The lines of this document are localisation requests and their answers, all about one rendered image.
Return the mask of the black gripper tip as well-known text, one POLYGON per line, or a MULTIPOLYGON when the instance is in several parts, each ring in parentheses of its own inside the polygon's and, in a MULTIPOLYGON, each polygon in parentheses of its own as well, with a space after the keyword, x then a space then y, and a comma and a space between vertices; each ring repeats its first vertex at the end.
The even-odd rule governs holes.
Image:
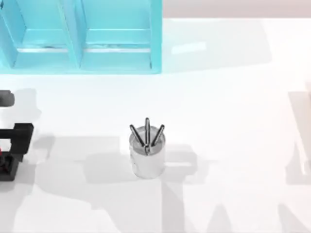
POLYGON ((11 143, 8 151, 0 147, 0 182, 15 180, 19 163, 28 153, 33 132, 32 123, 15 123, 12 129, 0 129, 0 139, 9 139, 11 143))

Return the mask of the light blue rack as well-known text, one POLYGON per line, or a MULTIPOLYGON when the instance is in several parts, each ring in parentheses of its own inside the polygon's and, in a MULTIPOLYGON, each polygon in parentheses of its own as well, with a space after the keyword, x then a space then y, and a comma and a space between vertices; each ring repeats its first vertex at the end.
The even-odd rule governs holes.
POLYGON ((0 74, 157 74, 163 0, 0 0, 0 74))

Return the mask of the black and silver pen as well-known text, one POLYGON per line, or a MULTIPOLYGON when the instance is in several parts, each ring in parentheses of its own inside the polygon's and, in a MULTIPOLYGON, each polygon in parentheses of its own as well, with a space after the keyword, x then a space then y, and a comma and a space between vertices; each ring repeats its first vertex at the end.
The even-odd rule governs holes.
POLYGON ((145 146, 144 146, 144 150, 145 150, 146 155, 148 155, 150 152, 150 120, 148 117, 145 119, 145 146))
POLYGON ((131 124, 131 125, 129 126, 129 128, 130 128, 130 130, 131 130, 131 132, 132 132, 134 138, 135 138, 135 139, 137 140, 137 142, 139 143, 139 145, 140 145, 141 147, 144 148, 144 147, 145 147, 145 143, 144 143, 144 141, 142 140, 142 138, 140 137, 140 135, 139 135, 138 131, 136 130, 136 128, 134 127, 134 125, 131 124))
POLYGON ((163 135, 164 129, 165 129, 165 125, 162 124, 160 128, 158 129, 158 131, 156 132, 156 135, 151 143, 152 147, 156 146, 156 144, 159 142, 161 136, 163 135))

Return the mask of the white pen cup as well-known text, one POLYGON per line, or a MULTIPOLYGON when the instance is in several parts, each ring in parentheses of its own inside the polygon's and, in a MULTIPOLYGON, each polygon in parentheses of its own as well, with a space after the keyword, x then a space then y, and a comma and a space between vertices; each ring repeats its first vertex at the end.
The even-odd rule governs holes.
POLYGON ((143 140, 137 140, 134 132, 141 138, 145 137, 145 127, 135 128, 130 125, 131 134, 129 137, 129 150, 132 162, 132 169, 136 176, 143 179, 153 179, 160 176, 165 170, 166 138, 162 133, 154 146, 146 153, 143 140))

